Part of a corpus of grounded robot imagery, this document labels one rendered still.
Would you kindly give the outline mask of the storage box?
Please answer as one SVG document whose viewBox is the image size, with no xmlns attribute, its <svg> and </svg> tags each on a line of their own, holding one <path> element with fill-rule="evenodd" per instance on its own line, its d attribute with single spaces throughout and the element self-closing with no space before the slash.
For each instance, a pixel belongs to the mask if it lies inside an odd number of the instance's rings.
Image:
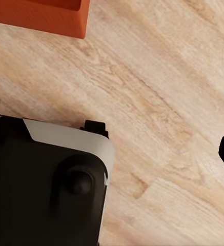
<svg viewBox="0 0 224 246">
<path fill-rule="evenodd" d="M 0 24 L 84 39 L 90 0 L 0 0 Z"/>
</svg>

